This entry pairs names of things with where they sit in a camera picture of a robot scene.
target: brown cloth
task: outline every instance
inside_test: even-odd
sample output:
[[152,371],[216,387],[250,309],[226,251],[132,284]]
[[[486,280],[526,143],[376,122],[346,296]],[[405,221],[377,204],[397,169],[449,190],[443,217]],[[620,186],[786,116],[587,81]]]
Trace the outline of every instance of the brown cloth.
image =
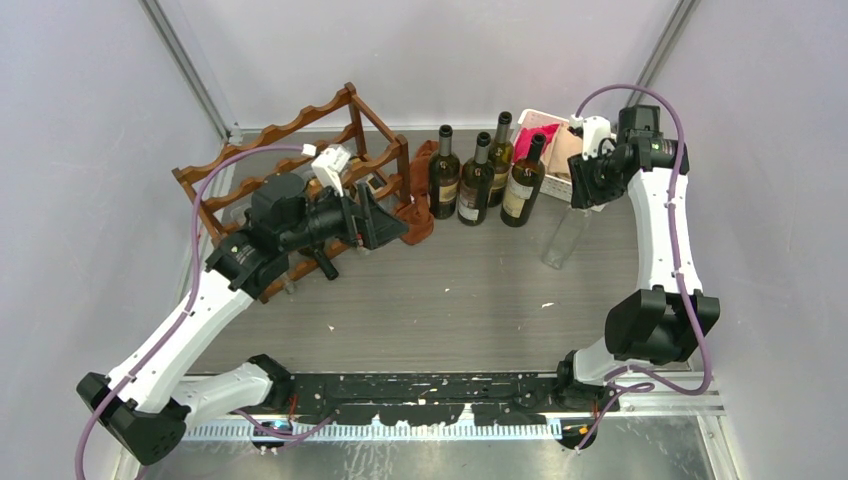
[[409,232],[400,237],[407,245],[422,242],[433,233],[434,218],[430,213],[430,203],[427,201],[429,182],[428,164],[430,155],[439,148],[439,143],[427,140],[415,152],[415,158],[409,164],[410,191],[412,202],[399,210],[395,215],[409,225]]

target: bottle in wine rack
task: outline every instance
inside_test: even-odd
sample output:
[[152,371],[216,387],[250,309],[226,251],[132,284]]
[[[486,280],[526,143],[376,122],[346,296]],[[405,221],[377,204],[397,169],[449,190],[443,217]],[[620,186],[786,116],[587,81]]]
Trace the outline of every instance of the bottle in wine rack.
[[495,177],[495,169],[488,161],[491,141],[491,135],[480,132],[477,135],[477,150],[474,152],[474,157],[462,166],[457,216],[465,225],[480,225],[486,219],[489,191]]
[[459,157],[451,150],[453,129],[450,125],[439,128],[439,149],[430,156],[428,185],[430,213],[438,219],[449,218],[456,210],[459,189]]
[[512,114],[501,112],[498,115],[498,129],[495,131],[495,140],[489,147],[489,163],[495,169],[495,179],[492,182],[492,192],[489,194],[489,208],[497,207],[503,201],[506,190],[509,167],[512,166],[512,155],[514,147],[509,141],[509,126],[512,123]]
[[546,138],[541,133],[533,135],[527,156],[515,162],[509,172],[501,220],[510,227],[523,226],[530,219],[545,180],[545,165],[539,160],[545,142]]

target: red cloth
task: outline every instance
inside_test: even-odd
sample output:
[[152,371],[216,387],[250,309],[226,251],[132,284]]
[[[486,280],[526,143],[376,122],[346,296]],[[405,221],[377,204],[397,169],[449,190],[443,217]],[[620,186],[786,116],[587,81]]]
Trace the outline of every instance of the red cloth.
[[518,132],[518,138],[515,139],[515,156],[512,157],[513,163],[516,160],[522,159],[527,156],[527,152],[530,151],[530,139],[533,138],[533,135],[537,133],[544,134],[547,138],[545,142],[545,148],[548,148],[548,145],[551,144],[551,141],[554,139],[554,135],[556,135],[557,130],[559,130],[558,123],[552,123],[550,125],[545,125],[542,127],[534,127],[534,128],[522,128]]

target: transparent bottle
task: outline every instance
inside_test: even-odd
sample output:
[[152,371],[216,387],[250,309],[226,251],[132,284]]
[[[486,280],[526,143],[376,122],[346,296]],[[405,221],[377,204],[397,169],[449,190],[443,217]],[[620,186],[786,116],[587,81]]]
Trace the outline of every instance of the transparent bottle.
[[583,236],[591,219],[592,210],[568,207],[545,253],[542,254],[542,263],[557,270],[561,269],[562,264],[577,248],[580,237]]

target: folded cloth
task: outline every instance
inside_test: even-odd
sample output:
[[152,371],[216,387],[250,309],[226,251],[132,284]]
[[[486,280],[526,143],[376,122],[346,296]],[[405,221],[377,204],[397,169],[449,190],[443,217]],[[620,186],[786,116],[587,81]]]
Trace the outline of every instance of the folded cloth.
[[542,163],[549,175],[557,175],[560,178],[570,178],[568,173],[568,158],[579,155],[583,151],[583,140],[568,131],[568,126],[554,134],[554,139],[542,153]]
[[558,129],[558,123],[552,123],[542,127],[522,128],[518,132],[518,137],[515,139],[515,156],[512,161],[515,162],[527,156],[527,153],[530,151],[530,140],[533,138],[533,135],[537,133],[543,134],[548,139],[545,145],[548,145],[551,143]]

